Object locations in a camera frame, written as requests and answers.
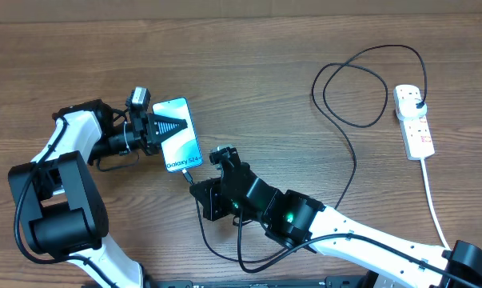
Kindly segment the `Samsung Galaxy smartphone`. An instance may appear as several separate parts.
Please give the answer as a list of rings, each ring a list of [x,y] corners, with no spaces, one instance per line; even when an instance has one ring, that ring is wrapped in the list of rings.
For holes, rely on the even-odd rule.
[[[168,118],[185,120],[186,128],[161,143],[165,168],[177,172],[200,166],[203,158],[186,98],[175,98],[153,104],[153,113]]]

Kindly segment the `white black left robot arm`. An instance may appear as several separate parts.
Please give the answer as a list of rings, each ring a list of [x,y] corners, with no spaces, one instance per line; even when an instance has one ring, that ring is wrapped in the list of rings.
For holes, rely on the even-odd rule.
[[[101,287],[150,285],[144,267],[110,235],[106,207],[88,169],[107,156],[157,154],[191,130],[180,108],[160,115],[149,112],[148,104],[131,100],[118,110],[96,99],[54,113],[56,127],[47,145],[8,173],[14,238],[25,258],[42,265],[72,263]]]

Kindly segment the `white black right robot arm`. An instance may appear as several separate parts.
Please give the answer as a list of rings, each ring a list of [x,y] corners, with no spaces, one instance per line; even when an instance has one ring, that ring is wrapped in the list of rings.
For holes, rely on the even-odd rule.
[[[356,263],[404,287],[482,287],[482,249],[457,241],[453,250],[411,242],[365,226],[331,206],[293,190],[281,192],[251,171],[237,150],[223,146],[209,155],[221,172],[190,186],[204,217],[253,220],[286,252],[261,272],[300,249]]]

